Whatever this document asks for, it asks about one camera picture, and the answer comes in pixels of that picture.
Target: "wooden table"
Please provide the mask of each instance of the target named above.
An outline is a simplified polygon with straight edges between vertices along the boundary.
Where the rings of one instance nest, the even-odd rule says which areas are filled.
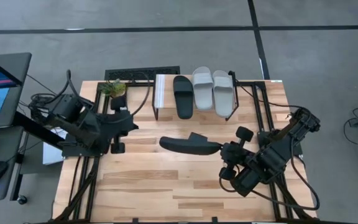
[[[94,100],[96,87],[101,81],[85,81],[80,95]],[[200,133],[210,141],[220,143],[237,141],[239,126],[258,131],[253,98],[238,88],[240,107],[229,121],[211,111],[195,110],[188,120],[179,119],[173,100],[172,81],[165,81],[164,109],[159,111],[158,121],[152,109],[152,94],[148,102],[134,117],[139,130],[122,138],[126,143],[125,154],[106,154],[100,160],[96,184],[92,222],[210,222],[211,217],[219,221],[274,221],[272,203],[253,193],[246,198],[237,193],[227,193],[219,187],[218,174],[223,166],[219,153],[211,156],[194,156],[167,151],[158,144],[162,136],[187,138],[191,132]],[[265,81],[268,99],[272,103],[288,104],[282,82]],[[147,87],[130,87],[128,106],[134,111],[144,99]],[[277,129],[288,124],[288,108],[271,106],[274,125]],[[244,147],[258,151],[256,134]],[[57,217],[67,206],[77,158],[64,161],[53,217]],[[306,176],[305,169],[295,160],[299,171]],[[288,164],[285,177],[289,191],[300,205],[313,206],[308,188],[296,176]],[[78,168],[79,181],[81,166]],[[259,184],[257,191],[269,195],[269,186]],[[83,200],[80,218],[85,215],[86,200]],[[281,208],[282,217],[285,210]]]

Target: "potted plant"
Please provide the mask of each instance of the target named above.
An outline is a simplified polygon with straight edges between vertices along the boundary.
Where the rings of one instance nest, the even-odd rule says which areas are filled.
[[[111,98],[110,107],[112,110],[119,110],[119,108],[127,106],[126,90],[126,84],[121,83],[119,79],[113,82],[107,80],[101,86],[101,92]]]

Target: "gray carpet floor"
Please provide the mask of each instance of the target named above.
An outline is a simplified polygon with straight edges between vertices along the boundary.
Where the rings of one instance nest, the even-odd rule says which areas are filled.
[[[255,10],[260,26],[358,25],[358,1],[255,0]],[[241,0],[0,0],[0,30],[251,25]],[[358,107],[358,30],[260,33],[271,79],[283,80],[289,103],[321,120],[321,130],[302,142],[306,173],[321,199],[318,216],[358,223],[358,146],[342,133]],[[68,68],[77,89],[103,79],[107,69],[172,65],[182,74],[207,66],[262,79],[251,30],[0,34],[0,54],[16,52],[32,53],[29,74],[54,91]],[[40,91],[27,79],[21,100],[29,103]],[[358,142],[358,128],[347,132]],[[0,223],[47,221],[59,175],[59,166],[26,175],[21,194],[28,204],[0,201]]]

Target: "black floor strip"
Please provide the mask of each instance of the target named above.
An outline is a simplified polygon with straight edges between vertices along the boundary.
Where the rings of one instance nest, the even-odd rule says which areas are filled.
[[[88,34],[116,32],[186,32],[186,31],[236,31],[253,30],[252,26],[189,26],[189,27],[134,27],[134,28],[95,28],[95,29],[34,29],[0,30],[0,34]]]
[[[258,30],[358,30],[354,26],[260,26]]]
[[[251,19],[252,19],[252,26],[254,27],[256,47],[258,49],[260,64],[262,66],[262,75],[263,75],[264,79],[269,80],[270,75],[269,75],[269,70],[267,68],[264,45],[262,43],[262,37],[260,36],[258,20],[256,18],[256,11],[255,11],[255,6],[254,6],[253,0],[248,0],[248,5],[249,5],[249,11],[251,14]]]

